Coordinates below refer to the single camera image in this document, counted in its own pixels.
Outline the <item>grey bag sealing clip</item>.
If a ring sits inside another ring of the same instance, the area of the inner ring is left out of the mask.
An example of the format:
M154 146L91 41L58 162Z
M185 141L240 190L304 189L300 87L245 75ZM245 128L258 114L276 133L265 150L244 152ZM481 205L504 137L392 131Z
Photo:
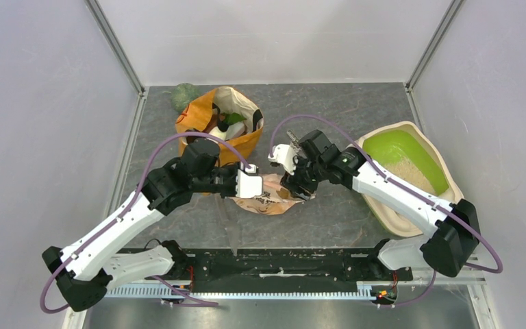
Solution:
M298 139L298 137L296 136L296 134L295 134L292 130L287 130L287 131L286 131L286 134L287 134L288 137L290 138L290 145L291 145L294 149L299 149L299 148L300 148L300 145L299 145L299 139Z

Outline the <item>beige green litter box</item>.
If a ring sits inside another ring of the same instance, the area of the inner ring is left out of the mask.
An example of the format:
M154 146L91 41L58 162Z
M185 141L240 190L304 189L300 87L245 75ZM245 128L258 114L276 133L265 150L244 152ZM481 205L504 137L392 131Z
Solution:
M422 191L453 203L464 198L441 154L414 123L380 127L356 143L385 169Z

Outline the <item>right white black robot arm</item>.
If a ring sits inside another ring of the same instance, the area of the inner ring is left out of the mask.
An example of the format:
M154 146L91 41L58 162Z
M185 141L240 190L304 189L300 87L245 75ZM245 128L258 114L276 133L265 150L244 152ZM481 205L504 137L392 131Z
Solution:
M479 245L471 230L478 228L475 206L426 193L397 177L356 144L341 151L320 130L299 140L298 147L279 144L268 160L284 168L281 185L293 197L309 200L320 182L342 185L371 197L408 219L421 234L408 239L384 239L371 252L368 272L386 280L403 267L428 266L454 278Z

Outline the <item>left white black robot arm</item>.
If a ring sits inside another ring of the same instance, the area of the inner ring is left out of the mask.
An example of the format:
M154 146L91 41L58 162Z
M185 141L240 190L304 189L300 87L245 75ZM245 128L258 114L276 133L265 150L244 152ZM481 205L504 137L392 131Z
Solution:
M87 310L123 285L155 278L163 282L193 275L193 266L174 240L151 249L123 253L124 246L150 225L188 204L197 193L252 198L260 195L264 180L258 168L239 157L220 165L220 139L197 134L182 155L164 165L147 165L136 189L98 226L74 243L51 246L42 253L65 307Z

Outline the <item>pink cat litter bag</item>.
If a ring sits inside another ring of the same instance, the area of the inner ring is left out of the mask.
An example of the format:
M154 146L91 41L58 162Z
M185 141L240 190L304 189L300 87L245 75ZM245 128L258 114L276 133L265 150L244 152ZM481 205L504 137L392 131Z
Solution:
M303 199L293 197L284 188L282 176L276 173L263 175L263 192L260 196L249 199L232 197L231 200L243 210L260 215L281 215L296 204L303 203Z

